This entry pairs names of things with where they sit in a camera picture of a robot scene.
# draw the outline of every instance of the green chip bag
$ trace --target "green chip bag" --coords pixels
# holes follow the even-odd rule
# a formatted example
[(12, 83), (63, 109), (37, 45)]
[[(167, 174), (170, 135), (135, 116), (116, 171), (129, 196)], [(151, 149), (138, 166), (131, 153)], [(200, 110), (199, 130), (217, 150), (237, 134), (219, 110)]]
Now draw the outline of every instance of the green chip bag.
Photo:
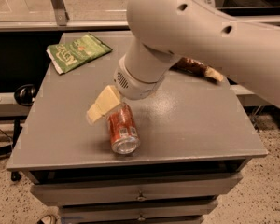
[(59, 74), (67, 73), (111, 51), (112, 48), (90, 33), (71, 43), (50, 45), (47, 48)]

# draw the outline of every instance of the robotic arm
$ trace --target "robotic arm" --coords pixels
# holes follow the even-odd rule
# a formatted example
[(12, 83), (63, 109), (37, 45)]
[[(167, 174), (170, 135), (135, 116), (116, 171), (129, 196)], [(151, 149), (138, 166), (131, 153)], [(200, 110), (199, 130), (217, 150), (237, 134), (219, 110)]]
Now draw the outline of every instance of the robotic arm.
[(133, 43), (114, 79), (128, 99), (148, 97), (181, 57), (216, 68), (280, 108), (280, 28), (237, 20), (214, 0), (130, 0)]

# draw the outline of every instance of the desk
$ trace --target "desk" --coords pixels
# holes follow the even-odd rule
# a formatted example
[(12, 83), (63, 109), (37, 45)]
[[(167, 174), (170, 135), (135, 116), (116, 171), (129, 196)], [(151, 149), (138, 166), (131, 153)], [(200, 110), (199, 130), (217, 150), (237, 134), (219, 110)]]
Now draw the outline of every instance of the desk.
[(113, 51), (62, 76), (49, 67), (7, 169), (29, 176), (32, 193), (58, 205), (64, 223), (201, 223), (241, 169), (267, 155), (228, 81), (169, 71), (156, 94), (127, 102), (141, 146), (117, 155), (106, 122), (90, 126), (86, 111), (113, 83), (132, 36), (93, 34)]

